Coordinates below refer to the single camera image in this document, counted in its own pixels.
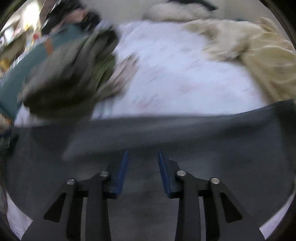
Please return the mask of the dark grey sweatpants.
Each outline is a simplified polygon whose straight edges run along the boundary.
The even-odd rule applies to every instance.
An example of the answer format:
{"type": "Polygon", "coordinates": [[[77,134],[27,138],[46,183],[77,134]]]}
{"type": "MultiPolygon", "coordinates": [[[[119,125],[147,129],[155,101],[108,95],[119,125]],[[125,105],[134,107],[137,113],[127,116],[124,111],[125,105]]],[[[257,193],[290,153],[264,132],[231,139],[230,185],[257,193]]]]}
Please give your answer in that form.
{"type": "MultiPolygon", "coordinates": [[[[108,199],[111,240],[176,240],[179,200],[166,195],[158,151],[194,177],[218,178],[271,234],[295,226],[295,104],[281,101],[220,116],[117,118],[13,128],[1,167],[7,193],[26,217],[41,213],[70,178],[88,180],[128,152],[122,192],[108,199]]],[[[23,234],[30,224],[25,226],[23,234]]]]}

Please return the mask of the teal orange folded mat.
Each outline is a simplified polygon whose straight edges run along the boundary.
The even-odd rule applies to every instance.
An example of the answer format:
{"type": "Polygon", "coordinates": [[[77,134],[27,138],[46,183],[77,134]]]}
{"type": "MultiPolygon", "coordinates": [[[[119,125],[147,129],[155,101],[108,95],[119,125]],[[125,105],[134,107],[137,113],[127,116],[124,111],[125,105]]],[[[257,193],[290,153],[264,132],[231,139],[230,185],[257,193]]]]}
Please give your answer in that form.
{"type": "Polygon", "coordinates": [[[14,120],[20,108],[18,94],[31,69],[46,59],[55,48],[84,35],[86,33],[77,25],[65,25],[58,32],[43,37],[30,51],[23,53],[1,78],[1,114],[14,120]]]}

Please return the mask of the folded olive grey clothes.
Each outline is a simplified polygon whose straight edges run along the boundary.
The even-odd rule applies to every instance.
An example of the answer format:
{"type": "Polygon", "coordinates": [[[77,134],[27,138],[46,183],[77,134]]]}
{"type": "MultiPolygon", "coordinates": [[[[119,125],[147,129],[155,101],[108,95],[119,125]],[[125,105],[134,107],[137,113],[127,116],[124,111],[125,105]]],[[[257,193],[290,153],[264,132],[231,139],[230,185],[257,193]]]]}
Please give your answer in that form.
{"type": "Polygon", "coordinates": [[[97,102],[123,92],[135,76],[137,57],[118,61],[114,29],[98,30],[66,43],[34,67],[18,102],[41,118],[80,118],[97,102]]]}

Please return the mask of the white floral bed sheet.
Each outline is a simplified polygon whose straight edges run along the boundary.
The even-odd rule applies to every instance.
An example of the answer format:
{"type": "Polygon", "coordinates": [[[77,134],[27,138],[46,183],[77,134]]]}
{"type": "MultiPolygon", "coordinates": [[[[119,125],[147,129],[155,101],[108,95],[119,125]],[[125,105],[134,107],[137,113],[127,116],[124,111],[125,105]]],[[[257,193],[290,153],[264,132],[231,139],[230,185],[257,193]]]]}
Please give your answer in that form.
{"type": "Polygon", "coordinates": [[[205,59],[204,35],[169,22],[135,21],[119,29],[116,53],[135,54],[139,69],[123,93],[96,105],[92,119],[234,114],[267,105],[241,63],[205,59]]]}

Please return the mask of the cream floral quilt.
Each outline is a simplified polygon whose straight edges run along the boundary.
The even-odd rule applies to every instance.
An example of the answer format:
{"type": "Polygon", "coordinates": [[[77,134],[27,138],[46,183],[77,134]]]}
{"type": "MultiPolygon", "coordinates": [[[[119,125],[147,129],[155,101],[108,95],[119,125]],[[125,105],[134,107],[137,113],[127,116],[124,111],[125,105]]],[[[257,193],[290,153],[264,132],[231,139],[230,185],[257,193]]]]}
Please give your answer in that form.
{"type": "Polygon", "coordinates": [[[184,27],[208,36],[209,59],[239,58],[271,101],[295,99],[295,49],[272,20],[198,19],[184,27]]]}

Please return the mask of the pile of clothes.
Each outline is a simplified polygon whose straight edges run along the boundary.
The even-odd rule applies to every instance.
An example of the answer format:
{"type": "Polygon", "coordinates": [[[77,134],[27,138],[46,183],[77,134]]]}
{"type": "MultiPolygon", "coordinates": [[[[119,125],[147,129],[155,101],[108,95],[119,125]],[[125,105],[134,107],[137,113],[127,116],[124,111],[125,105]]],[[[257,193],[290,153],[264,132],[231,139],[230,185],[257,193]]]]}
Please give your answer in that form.
{"type": "Polygon", "coordinates": [[[41,34],[57,32],[63,25],[76,25],[83,31],[92,31],[101,20],[97,12],[87,9],[80,1],[55,1],[45,16],[41,34]]]}

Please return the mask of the black garment on pillow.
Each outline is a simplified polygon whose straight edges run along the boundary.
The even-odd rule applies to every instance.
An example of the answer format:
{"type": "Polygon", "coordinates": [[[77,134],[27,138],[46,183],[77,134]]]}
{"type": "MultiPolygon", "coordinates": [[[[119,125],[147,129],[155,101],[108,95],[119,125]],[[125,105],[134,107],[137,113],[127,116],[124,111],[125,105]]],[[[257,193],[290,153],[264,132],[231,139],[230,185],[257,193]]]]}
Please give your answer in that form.
{"type": "Polygon", "coordinates": [[[181,4],[201,4],[209,11],[215,11],[218,9],[216,5],[205,0],[169,0],[169,2],[176,2],[181,4]]]}

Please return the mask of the white pillow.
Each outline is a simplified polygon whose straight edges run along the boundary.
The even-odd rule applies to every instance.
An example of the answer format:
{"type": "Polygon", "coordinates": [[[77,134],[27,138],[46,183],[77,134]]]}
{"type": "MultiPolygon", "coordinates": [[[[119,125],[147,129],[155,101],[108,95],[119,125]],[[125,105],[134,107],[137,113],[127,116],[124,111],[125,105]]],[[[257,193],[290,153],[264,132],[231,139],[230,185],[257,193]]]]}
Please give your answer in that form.
{"type": "Polygon", "coordinates": [[[155,22],[190,22],[211,18],[215,11],[209,11],[201,4],[181,4],[167,1],[151,6],[144,12],[142,18],[155,22]]]}

